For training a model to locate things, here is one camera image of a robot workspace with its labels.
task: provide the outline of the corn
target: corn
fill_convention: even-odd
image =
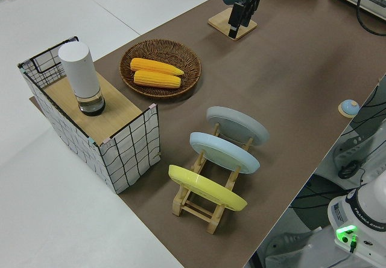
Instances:
[[[183,71],[175,66],[142,58],[133,58],[130,62],[130,69],[134,72],[147,70],[175,76],[183,75]]]
[[[134,83],[142,86],[177,89],[181,78],[158,72],[138,70],[134,74]]]

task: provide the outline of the white container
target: white container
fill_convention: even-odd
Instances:
[[[82,42],[68,42],[59,49],[59,58],[78,101],[89,116],[102,113],[104,101],[89,47]]]

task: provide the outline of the wire grid basket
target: wire grid basket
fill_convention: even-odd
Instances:
[[[58,51],[64,43],[75,40],[78,38],[65,40],[18,67],[58,136],[118,194],[160,161],[158,106],[152,104],[98,145],[44,91],[66,76]]]

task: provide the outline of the wicker basket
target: wicker basket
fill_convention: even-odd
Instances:
[[[133,58],[157,60],[173,65],[182,71],[181,86],[178,89],[140,86],[134,83],[134,72],[130,69]],[[131,47],[122,57],[119,66],[123,81],[134,91],[152,98],[178,97],[192,89],[201,76],[198,57],[181,43],[166,39],[146,40]]]

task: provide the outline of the storage box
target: storage box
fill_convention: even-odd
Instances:
[[[106,109],[96,117],[83,115],[58,57],[59,48],[74,40],[18,67],[59,137],[118,194],[160,161],[158,108],[140,111],[100,76]]]

